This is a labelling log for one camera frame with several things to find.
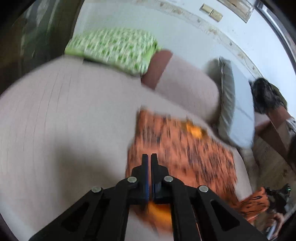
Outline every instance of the black device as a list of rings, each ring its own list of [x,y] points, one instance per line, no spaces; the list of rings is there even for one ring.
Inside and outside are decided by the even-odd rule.
[[[186,186],[151,155],[152,200],[170,204],[174,241],[263,241],[266,237],[207,186]],[[30,241],[123,241],[129,206],[149,200],[148,155],[115,187],[90,190]]]
[[[267,193],[268,199],[269,199],[269,208],[267,212],[269,213],[282,213],[286,214],[287,209],[289,209],[287,203],[290,197],[291,187],[287,183],[284,185],[281,189],[273,190],[270,188],[265,188],[265,191]],[[265,234],[268,240],[271,240],[271,237],[276,229],[277,222],[275,222],[271,227],[268,227],[265,230]]]

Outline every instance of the orange cloth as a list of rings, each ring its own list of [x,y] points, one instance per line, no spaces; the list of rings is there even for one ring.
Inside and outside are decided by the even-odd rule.
[[[231,207],[252,223],[260,213],[269,208],[269,200],[265,188],[261,187],[259,191],[254,192],[243,201],[231,205]]]
[[[127,177],[131,175],[134,167],[141,165],[144,153],[149,157],[152,153],[157,153],[158,163],[166,166],[170,175],[188,186],[208,186],[240,213],[248,209],[248,206],[256,205],[256,201],[251,203],[252,198],[238,202],[235,195],[237,177],[232,152],[189,121],[141,110],[137,118],[135,140],[128,151]],[[169,205],[149,203],[145,213],[135,210],[153,226],[171,230],[171,218],[167,215]],[[245,214],[246,219],[256,216],[248,211],[245,211]]]

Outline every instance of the green towel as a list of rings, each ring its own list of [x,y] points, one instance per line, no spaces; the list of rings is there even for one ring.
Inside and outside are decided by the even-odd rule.
[[[104,28],[73,37],[65,54],[115,66],[132,75],[143,75],[157,50],[156,38],[147,31]]]

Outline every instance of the person's hand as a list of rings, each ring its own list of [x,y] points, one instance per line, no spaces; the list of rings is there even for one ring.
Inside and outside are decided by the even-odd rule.
[[[277,222],[276,229],[271,237],[271,240],[279,235],[279,231],[284,224],[284,216],[281,213],[271,213],[268,216],[266,227],[271,227],[275,222]]]

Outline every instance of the pillow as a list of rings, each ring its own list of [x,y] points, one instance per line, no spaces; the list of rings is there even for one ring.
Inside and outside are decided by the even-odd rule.
[[[231,61],[219,58],[222,106],[218,132],[222,139],[251,148],[255,131],[253,96],[247,78]]]
[[[175,54],[160,76],[155,91],[207,123],[218,121],[221,93],[216,83],[199,68]]]
[[[66,46],[65,54],[84,57],[139,75],[147,72],[156,50],[156,38],[147,31],[104,28],[73,37]]]

